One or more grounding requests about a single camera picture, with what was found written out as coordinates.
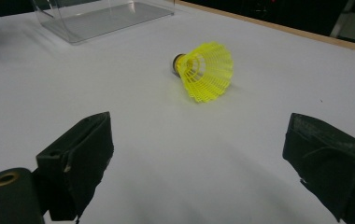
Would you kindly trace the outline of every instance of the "dark background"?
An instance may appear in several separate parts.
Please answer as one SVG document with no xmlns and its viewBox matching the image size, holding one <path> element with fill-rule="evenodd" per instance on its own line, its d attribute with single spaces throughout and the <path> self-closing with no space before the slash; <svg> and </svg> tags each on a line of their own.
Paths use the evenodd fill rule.
<svg viewBox="0 0 355 224">
<path fill-rule="evenodd" d="M 348 0 L 184 0 L 197 5 L 330 35 Z M 30 0 L 0 0 L 0 17 L 31 12 Z"/>
</svg>

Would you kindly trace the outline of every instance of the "yellow shuttlecock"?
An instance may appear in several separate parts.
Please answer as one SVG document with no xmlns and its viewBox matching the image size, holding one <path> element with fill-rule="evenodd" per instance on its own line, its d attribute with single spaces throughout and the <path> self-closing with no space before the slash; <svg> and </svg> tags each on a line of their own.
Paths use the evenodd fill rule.
<svg viewBox="0 0 355 224">
<path fill-rule="evenodd" d="M 190 97 L 204 103 L 225 93 L 233 65 L 230 51 L 217 42 L 204 43 L 190 53 L 179 54 L 173 61 Z"/>
</svg>

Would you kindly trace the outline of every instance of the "table surface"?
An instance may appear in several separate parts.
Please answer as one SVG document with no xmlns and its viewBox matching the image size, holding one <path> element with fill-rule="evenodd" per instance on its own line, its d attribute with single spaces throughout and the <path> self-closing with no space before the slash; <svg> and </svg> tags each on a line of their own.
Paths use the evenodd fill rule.
<svg viewBox="0 0 355 224">
<path fill-rule="evenodd" d="M 230 49 L 234 76 L 197 104 L 170 62 L 208 41 Z M 355 136 L 355 50 L 181 5 L 78 46 L 34 13 L 0 18 L 0 171 L 34 170 L 104 111 L 115 154 L 82 223 L 336 223 L 282 149 L 291 113 Z"/>
</svg>

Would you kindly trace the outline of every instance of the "shuttlecock cork base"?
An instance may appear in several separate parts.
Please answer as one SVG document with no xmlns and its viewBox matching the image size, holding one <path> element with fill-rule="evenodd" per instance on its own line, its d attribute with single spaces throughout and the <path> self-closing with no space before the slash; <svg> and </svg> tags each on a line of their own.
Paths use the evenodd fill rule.
<svg viewBox="0 0 355 224">
<path fill-rule="evenodd" d="M 210 42 L 190 53 L 179 54 L 172 65 L 189 96 L 198 103 L 206 103 L 225 93 L 233 76 L 234 63 L 227 48 Z"/>
</svg>

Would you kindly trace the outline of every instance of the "clear plastic box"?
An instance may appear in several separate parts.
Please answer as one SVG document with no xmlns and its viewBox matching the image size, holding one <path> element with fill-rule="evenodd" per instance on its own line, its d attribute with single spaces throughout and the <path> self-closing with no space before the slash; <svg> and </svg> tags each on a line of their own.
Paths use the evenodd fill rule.
<svg viewBox="0 0 355 224">
<path fill-rule="evenodd" d="M 173 15 L 175 0 L 32 0 L 41 25 L 69 43 Z"/>
</svg>

